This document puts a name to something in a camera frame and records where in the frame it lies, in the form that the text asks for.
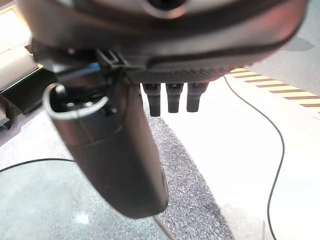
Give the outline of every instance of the white floor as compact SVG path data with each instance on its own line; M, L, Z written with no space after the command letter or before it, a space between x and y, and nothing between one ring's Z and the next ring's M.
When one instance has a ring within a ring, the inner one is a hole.
M319 239L320 114L249 83L228 80L284 137L285 157L270 210L277 239ZM161 114L203 174L235 239L272 240L266 209L282 154L278 133L222 78L209 85L198 113L186 112L185 98L186 91L179 114L167 113L163 99Z

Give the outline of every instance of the gray carpet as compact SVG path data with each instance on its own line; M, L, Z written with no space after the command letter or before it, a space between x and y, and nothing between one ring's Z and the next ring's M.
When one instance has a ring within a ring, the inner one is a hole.
M160 215L181 240L231 240L220 208L188 152L161 118L148 117L166 174L169 206Z
M184 146L161 118L148 120L170 192L169 206L160 214L165 226L180 240L232 240L209 187ZM68 158L68 151L44 112L17 126L21 132L0 132L0 168L31 159Z
M273 56L248 69L320 96L320 1L310 0L297 36Z

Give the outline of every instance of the robotic arm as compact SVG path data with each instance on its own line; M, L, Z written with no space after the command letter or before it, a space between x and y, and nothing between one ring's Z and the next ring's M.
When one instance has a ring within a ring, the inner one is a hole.
M197 112L208 83L274 53L308 0L16 0L34 60L51 70L43 106L86 177L130 218L163 212L168 189L144 114L161 83L177 113L183 84Z

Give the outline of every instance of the speckled gray carpet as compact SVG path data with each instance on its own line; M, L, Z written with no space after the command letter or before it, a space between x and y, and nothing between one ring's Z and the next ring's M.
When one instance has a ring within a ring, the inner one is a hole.
M164 225L180 240L232 240L208 185L175 133L159 117L148 121L170 194L168 208L160 214Z
M148 120L169 187L169 205L160 214L164 225L179 240L233 240L209 187L182 143L164 120ZM24 120L19 128L21 131L12 129L12 134L0 131L0 168L32 159L70 158L44 112L39 111L27 123Z

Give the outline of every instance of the cable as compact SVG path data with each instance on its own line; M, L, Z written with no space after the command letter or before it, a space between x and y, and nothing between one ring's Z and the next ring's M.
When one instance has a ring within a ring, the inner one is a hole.
M271 203L271 198L273 196L273 193L274 193L274 190L275 190L275 186L276 186L276 183L277 183L277 180L278 180L278 177L279 177L279 173L280 173L280 170L281 170L281 167L282 167L282 163L284 162L284 157L285 157L285 141L284 141L284 137L282 136L282 133L281 131L279 130L279 128L276 126L276 124L269 118L267 117L262 111L260 111L259 109L257 109L255 106L253 106L251 103L247 102L246 100L244 100L241 96L239 96L234 90L233 88L230 86L226 76L224 75L224 80L226 82L226 84L228 85L228 87L230 88L230 90L239 98L241 99L242 101L244 101L246 104L248 104L250 107L252 107L254 110L256 110L258 113L260 113L263 117L265 117L265 119L267 119L269 121L269 123L272 124L272 126L275 128L275 130L278 132L279 136L280 136L280 139L281 139L281 143L282 143L282 156L281 156L281 160L280 160L280 164L279 164L279 167L278 167L278 170L276 172L276 175L275 175L275 178L274 178L274 181L273 181L273 185L272 185L272 188L271 188L271 191L270 191L270 195L269 195L269 199L268 199L268 204L267 204L267 208L266 208L266 214L267 214L267 218L268 218L268 225L269 225L269 229L270 229L270 232L271 232L271 235L272 235L272 238L274 240L277 240L276 236L275 236L275 233L274 233L274 230L272 229L272 225L271 225L271 220L270 220L270 203Z

